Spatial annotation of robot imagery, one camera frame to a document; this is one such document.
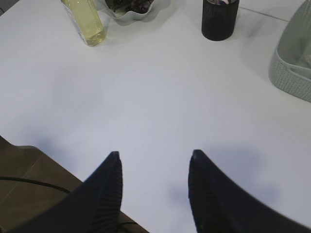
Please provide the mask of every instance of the black cylindrical container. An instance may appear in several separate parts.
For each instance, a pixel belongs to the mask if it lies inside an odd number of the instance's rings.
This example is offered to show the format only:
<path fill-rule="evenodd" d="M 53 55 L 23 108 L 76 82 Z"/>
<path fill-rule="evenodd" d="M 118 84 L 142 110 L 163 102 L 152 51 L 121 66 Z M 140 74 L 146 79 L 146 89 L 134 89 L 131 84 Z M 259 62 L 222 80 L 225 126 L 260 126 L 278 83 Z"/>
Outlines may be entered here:
<path fill-rule="evenodd" d="M 234 31 L 240 0 L 230 4 L 216 5 L 203 0 L 202 34 L 210 40 L 225 40 Z"/>

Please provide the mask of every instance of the black cable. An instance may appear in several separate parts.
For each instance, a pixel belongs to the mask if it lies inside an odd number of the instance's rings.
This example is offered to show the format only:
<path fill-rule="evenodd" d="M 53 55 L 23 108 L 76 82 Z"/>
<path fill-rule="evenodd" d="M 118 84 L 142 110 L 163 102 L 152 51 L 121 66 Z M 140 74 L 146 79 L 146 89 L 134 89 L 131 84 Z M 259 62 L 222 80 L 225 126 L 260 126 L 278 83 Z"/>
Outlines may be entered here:
<path fill-rule="evenodd" d="M 41 186 L 46 186 L 46 187 L 54 188 L 54 189 L 57 189 L 59 191 L 67 193 L 67 194 L 70 193 L 69 190 L 67 190 L 65 188 L 62 188 L 62 187 L 59 187 L 59 186 L 54 185 L 54 184 L 44 183 L 44 182 L 34 181 L 34 180 L 29 180 L 29 179 L 24 179 L 24 178 L 0 176 L 0 180 L 2 180 L 2 181 L 18 181 L 18 182 L 25 182 L 25 183 L 33 183 L 33 184 L 37 184 L 37 185 L 41 185 Z"/>
<path fill-rule="evenodd" d="M 121 223 L 118 223 L 118 225 L 138 225 L 138 223 L 136 222 L 121 222 Z"/>

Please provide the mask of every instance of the white table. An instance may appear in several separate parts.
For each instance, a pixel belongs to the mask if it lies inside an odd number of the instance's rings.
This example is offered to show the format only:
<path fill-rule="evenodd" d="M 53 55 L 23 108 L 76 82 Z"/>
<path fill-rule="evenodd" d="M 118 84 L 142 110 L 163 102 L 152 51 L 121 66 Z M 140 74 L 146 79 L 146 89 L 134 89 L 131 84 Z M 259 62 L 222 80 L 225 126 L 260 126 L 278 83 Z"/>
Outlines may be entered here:
<path fill-rule="evenodd" d="M 196 232 L 193 149 L 310 227 L 311 104 L 268 79 L 286 22 L 241 9 L 233 36 L 212 42 L 201 11 L 200 0 L 156 2 L 142 22 L 111 21 L 89 48 L 60 2 L 20 0 L 0 18 L 0 134 L 82 180 L 119 150 L 122 210 L 153 233 Z"/>

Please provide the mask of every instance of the plastic basket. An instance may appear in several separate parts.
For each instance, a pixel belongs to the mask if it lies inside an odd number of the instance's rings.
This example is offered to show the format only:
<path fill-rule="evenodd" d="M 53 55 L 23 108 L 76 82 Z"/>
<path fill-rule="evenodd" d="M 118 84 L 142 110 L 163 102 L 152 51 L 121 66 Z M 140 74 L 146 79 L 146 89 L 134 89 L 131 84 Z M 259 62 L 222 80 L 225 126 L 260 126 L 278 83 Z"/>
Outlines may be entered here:
<path fill-rule="evenodd" d="M 285 28 L 269 77 L 277 88 L 311 102 L 311 0 L 299 7 Z"/>

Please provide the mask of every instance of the brown floor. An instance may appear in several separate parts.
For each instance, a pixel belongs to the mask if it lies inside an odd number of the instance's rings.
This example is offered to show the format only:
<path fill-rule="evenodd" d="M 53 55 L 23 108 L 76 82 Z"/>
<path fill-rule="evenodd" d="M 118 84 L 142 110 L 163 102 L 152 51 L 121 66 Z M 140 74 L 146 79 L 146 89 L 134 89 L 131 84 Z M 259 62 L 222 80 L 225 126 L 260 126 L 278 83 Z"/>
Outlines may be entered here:
<path fill-rule="evenodd" d="M 82 182 L 34 147 L 16 147 L 0 136 L 0 176 L 26 178 L 73 191 Z M 48 210 L 67 196 L 49 187 L 0 180 L 0 226 L 9 230 Z M 119 222 L 133 222 L 124 213 Z M 148 233 L 139 225 L 124 225 L 120 233 Z"/>

